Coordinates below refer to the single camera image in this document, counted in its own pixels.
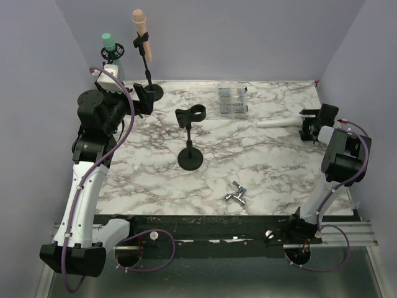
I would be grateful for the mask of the black tripod shock-mount stand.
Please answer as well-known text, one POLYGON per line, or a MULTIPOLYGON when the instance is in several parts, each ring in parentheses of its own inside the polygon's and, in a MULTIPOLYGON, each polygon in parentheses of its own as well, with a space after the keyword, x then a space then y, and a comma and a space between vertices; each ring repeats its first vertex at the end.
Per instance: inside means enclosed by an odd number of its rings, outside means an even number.
POLYGON ((104 59, 102 65, 114 64, 118 61, 125 53, 123 45, 116 43, 114 50, 107 50, 105 47, 100 51, 101 57, 104 59))

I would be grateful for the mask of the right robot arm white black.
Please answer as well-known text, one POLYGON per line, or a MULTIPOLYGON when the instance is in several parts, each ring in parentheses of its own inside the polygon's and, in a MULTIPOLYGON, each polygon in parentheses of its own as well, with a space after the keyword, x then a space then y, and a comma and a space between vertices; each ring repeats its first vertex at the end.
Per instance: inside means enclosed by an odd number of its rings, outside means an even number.
POLYGON ((311 240, 321 230, 323 217, 339 193, 363 180, 366 174, 372 139, 361 126, 337 120, 338 112, 338 107, 329 104, 299 112, 301 140, 323 143, 327 149, 314 192, 285 226, 286 238, 292 243, 311 240))

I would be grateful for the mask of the black round-base microphone stand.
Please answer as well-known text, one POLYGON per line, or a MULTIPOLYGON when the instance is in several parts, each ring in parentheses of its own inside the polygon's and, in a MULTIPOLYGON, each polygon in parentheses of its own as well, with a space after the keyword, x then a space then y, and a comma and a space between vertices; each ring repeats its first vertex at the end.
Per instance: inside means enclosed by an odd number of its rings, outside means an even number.
POLYGON ((199 169, 203 163, 202 152, 195 148, 191 139, 192 122, 201 122, 206 118, 206 108, 201 104, 193 105, 191 108, 175 110, 177 123, 187 131, 186 147, 182 149, 177 157, 179 166, 186 171, 199 169))

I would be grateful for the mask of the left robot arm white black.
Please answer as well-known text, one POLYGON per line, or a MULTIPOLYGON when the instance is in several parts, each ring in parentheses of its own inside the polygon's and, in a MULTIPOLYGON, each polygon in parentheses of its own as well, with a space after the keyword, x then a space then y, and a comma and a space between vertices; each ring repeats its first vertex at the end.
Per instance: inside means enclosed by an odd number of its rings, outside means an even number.
POLYGON ((111 219, 96 232, 92 229, 99 192, 119 145, 114 137, 117 128, 126 115, 150 115, 156 101, 152 87, 135 83, 133 88, 138 100, 132 102, 100 86, 78 97, 81 125, 72 146, 71 191, 53 242, 42 245, 39 253, 56 273, 98 277, 117 242, 131 245, 137 239, 137 229, 123 219, 111 219))

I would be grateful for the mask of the white microphone grey mesh head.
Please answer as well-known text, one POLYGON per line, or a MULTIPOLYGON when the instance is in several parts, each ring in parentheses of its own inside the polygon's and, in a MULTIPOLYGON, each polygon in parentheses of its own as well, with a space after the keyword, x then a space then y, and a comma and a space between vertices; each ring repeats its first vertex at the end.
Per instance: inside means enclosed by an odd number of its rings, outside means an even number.
POLYGON ((291 117, 285 119, 264 120, 257 123, 258 128, 274 128, 274 127, 299 127, 303 123, 301 117, 291 117))

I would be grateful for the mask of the green microphone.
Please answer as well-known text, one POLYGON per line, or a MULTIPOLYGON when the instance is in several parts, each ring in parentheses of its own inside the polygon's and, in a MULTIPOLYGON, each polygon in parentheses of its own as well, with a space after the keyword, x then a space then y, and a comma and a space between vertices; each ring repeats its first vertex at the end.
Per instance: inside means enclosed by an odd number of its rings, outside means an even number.
MULTIPOLYGON (((113 38, 113 36, 112 36, 110 33, 104 33, 104 34, 102 34, 102 37, 101 37, 101 38, 102 38, 103 46, 104 46, 107 50, 114 50, 114 49, 115 49, 115 44, 116 44, 116 42, 114 41, 114 38, 113 38)), ((116 61, 114 64, 115 64, 115 65, 119 65, 119 66, 121 66, 121 67, 123 68, 120 59, 119 59, 118 61, 116 61)))

